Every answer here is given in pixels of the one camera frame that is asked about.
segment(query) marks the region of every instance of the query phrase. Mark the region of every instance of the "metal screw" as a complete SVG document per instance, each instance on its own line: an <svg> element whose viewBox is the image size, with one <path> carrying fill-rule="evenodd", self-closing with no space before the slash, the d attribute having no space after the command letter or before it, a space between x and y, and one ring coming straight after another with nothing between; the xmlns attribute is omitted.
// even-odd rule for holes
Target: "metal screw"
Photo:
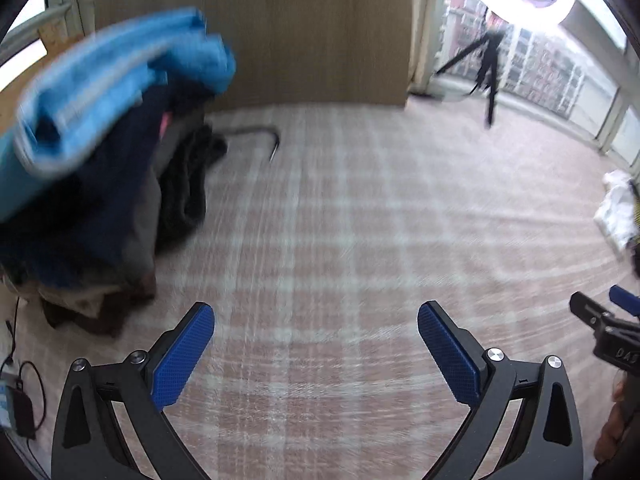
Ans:
<svg viewBox="0 0 640 480"><path fill-rule="evenodd" d="M504 352L499 348L489 348L486 354L491 361L502 361L504 359Z"/></svg>
<svg viewBox="0 0 640 480"><path fill-rule="evenodd" d="M144 350L136 350L129 354L129 362L135 365L139 365L146 359L146 352Z"/></svg>
<svg viewBox="0 0 640 480"><path fill-rule="evenodd" d="M552 368L559 368L562 366L562 359L555 355L550 355L546 358L546 362L549 363L549 366Z"/></svg>
<svg viewBox="0 0 640 480"><path fill-rule="evenodd" d="M71 369L75 372L79 372L80 370L84 370L89 362L86 359L79 358L76 359L71 365Z"/></svg>

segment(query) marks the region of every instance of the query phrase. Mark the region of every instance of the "blue garment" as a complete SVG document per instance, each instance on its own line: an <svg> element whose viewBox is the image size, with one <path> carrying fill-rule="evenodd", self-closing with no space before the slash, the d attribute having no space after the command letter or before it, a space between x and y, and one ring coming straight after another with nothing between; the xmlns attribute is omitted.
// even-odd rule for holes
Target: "blue garment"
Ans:
<svg viewBox="0 0 640 480"><path fill-rule="evenodd" d="M87 38L22 95L16 123L0 138L0 222L78 168L105 134L168 74L226 90L236 71L219 36L206 36L196 9L159 12ZM43 136L38 127L51 124Z"/></svg>

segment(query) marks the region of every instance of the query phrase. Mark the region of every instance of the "black tripod stand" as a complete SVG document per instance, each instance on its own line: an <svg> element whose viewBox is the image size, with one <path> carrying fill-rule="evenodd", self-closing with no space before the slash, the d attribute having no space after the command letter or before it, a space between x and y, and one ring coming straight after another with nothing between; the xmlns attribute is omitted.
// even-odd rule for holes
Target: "black tripod stand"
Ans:
<svg viewBox="0 0 640 480"><path fill-rule="evenodd" d="M478 76L476 76L476 86L470 94L484 84L486 74L490 70L489 83L485 86L485 88L489 88L489 104L486 111L486 125L489 128L494 124L495 96L498 93L498 47L500 47L500 42L502 42L503 38L504 31L502 30L491 30L485 33L482 38L463 48L436 72L436 75L443 74L466 56L481 48L485 43L487 44L482 56L480 70L478 70Z"/></svg>

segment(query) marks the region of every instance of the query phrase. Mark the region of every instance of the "black cable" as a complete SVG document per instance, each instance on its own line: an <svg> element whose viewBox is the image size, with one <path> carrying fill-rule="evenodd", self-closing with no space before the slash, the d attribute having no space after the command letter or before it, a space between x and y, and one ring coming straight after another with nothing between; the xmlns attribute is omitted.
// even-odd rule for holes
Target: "black cable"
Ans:
<svg viewBox="0 0 640 480"><path fill-rule="evenodd" d="M4 370L5 365L11 365L14 362L14 353L15 353L15 327L18 323L18 302L20 298L15 300L15 311L14 311L14 325L11 326L9 324L9 320L6 321L6 326L9 329L9 333L11 334L11 351L9 355L2 361L2 365L0 365L0 377L2 377L2 370Z"/></svg>
<svg viewBox="0 0 640 480"><path fill-rule="evenodd" d="M44 383L42 382L42 376L40 375L40 372L38 371L38 369L36 368L36 365L33 364L32 361L23 361L22 364L20 364L20 369L18 370L18 379L24 382L24 379L22 378L22 370L24 368L24 365L29 365L31 368L33 368L33 371L36 372L36 375L38 376L38 382L40 383L40 389L42 391L42 418L40 419L40 422L36 426L36 431L38 431L42 427L44 423L44 419L47 418L47 394L44 391Z"/></svg>
<svg viewBox="0 0 640 480"><path fill-rule="evenodd" d="M47 480L49 479L49 475L47 474L46 471L44 471L44 468L40 465L40 462L38 462L38 459L36 458L36 456L34 455L33 451L31 450L31 446L30 446L30 441L28 438L25 438L25 440L27 441L27 449L29 450L29 453L31 453L31 457L35 460L35 463L38 464L38 467L40 468L40 471L42 472L42 475L44 476L44 478L46 478Z"/></svg>

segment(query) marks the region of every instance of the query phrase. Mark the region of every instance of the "blue gripper pad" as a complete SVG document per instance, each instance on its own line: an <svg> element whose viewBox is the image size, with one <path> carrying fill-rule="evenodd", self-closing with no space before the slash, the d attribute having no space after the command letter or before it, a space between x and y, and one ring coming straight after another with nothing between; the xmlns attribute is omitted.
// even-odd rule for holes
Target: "blue gripper pad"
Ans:
<svg viewBox="0 0 640 480"><path fill-rule="evenodd" d="M158 410L175 404L213 336L213 309L202 304L154 370L151 397Z"/></svg>
<svg viewBox="0 0 640 480"><path fill-rule="evenodd" d="M451 393L462 404L475 407L480 404L481 378L478 368L462 347L441 316L442 308L436 302L427 302L418 311L418 332L438 365ZM454 330L459 330L448 319Z"/></svg>
<svg viewBox="0 0 640 480"><path fill-rule="evenodd" d="M632 316L640 316L640 298L621 286L614 285L609 289L609 299Z"/></svg>

